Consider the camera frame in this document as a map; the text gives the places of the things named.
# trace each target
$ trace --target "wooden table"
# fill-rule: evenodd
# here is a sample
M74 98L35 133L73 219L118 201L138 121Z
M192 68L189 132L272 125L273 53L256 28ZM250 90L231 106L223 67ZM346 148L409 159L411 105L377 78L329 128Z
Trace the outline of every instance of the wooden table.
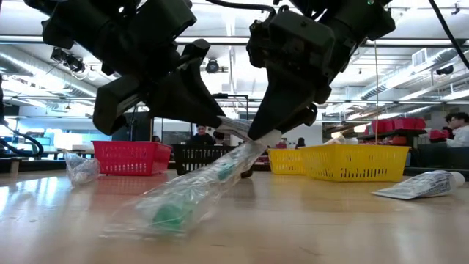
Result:
M469 261L467 186L453 196L403 202L370 194L391 183L329 183L257 172L226 194L216 214L190 238L174 243L100 237L133 191L152 188L161 177L142 178L147 182L139 190L137 178L109 178L116 182L99 180L71 189L63 175L0 181L7 184L0 187L0 263ZM127 187L120 182L126 179Z

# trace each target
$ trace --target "black robotic arm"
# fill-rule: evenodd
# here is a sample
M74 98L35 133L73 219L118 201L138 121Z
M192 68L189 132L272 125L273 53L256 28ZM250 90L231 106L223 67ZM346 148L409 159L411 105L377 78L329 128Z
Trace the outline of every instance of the black robotic arm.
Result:
M267 10L254 21L247 45L251 64L267 68L269 86L249 136L273 129L287 132L311 125L330 94L329 84L347 67L366 39L395 29L383 8L389 0L291 0L303 13L272 7L208 0L225 7ZM103 62L102 71L122 77L98 89L93 122L112 134L125 124L122 114L139 102L155 117L218 127L224 116L200 76L210 44L196 40L182 54L174 40L196 22L189 0L25 0L50 16L43 22L49 45L85 47Z

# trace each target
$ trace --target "white toothpaste tube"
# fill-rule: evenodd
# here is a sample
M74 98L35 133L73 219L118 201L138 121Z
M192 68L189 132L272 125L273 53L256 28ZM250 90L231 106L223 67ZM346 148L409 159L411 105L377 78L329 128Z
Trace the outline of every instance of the white toothpaste tube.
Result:
M459 172L425 172L390 188L375 191L373 194L396 199L438 197L456 190L464 182L464 176Z

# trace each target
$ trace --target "yellow basket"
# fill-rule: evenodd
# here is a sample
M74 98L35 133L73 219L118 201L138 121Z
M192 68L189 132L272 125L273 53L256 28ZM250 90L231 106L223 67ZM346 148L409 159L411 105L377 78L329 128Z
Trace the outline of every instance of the yellow basket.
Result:
M300 151L306 175L317 180L398 182L409 148L330 144L304 147Z
M270 170L277 175L304 175L300 150L269 150Z

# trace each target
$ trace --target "person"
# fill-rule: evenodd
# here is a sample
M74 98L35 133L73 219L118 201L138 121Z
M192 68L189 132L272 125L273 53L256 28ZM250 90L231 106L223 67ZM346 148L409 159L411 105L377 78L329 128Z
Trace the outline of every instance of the person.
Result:
M215 140L213 140L213 137L207 133L206 126L197 125L197 134L193 135L188 143L213 146L215 144Z
M226 146L225 134L215 131L213 132L213 138L215 139L215 146Z
M297 150L299 147L306 147L304 138L298 138L298 142L295 146L295 149Z
M153 136L153 142L161 143L161 139L159 136Z
M454 130L455 124L453 123L453 117L454 117L454 113L447 114L445 119L446 119L446 124L448 125L443 127L443 130L446 130L449 132L449 137L448 137L449 139L454 139L453 130Z
M448 147L469 147L469 115L460 112L453 115L451 126L454 127L454 139L447 139Z

